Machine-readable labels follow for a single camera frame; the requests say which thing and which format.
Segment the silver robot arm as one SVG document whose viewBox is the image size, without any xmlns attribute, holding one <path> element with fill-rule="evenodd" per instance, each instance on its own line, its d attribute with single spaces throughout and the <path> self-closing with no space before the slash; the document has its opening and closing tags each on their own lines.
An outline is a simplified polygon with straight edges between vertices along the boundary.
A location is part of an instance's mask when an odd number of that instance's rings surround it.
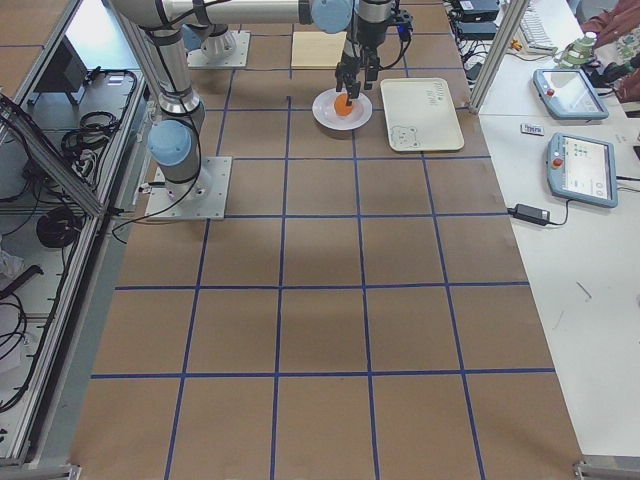
<svg viewBox="0 0 640 480">
<path fill-rule="evenodd" d="M 177 201 L 203 194 L 199 134 L 204 105 L 193 88 L 183 33 L 169 24 L 161 1 L 113 1 L 115 11 L 132 24 L 148 58 L 145 72 L 158 88 L 160 119 L 151 127 L 147 147 L 164 176 L 167 196 Z"/>
</svg>

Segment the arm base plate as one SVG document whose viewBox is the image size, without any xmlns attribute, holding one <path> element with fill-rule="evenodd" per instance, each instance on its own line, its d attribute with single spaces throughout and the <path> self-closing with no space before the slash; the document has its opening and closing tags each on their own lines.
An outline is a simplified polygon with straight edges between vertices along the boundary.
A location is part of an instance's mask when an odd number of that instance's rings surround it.
<svg viewBox="0 0 640 480">
<path fill-rule="evenodd" d="M 145 214 L 152 222 L 223 220 L 232 170 L 230 156 L 204 157 L 194 186 L 167 182 L 161 167 L 156 168 Z"/>
<path fill-rule="evenodd" d="M 246 30 L 228 30 L 224 34 L 209 37 L 197 49 L 187 55 L 191 69 L 222 70 L 245 68 L 251 34 Z"/>
</svg>

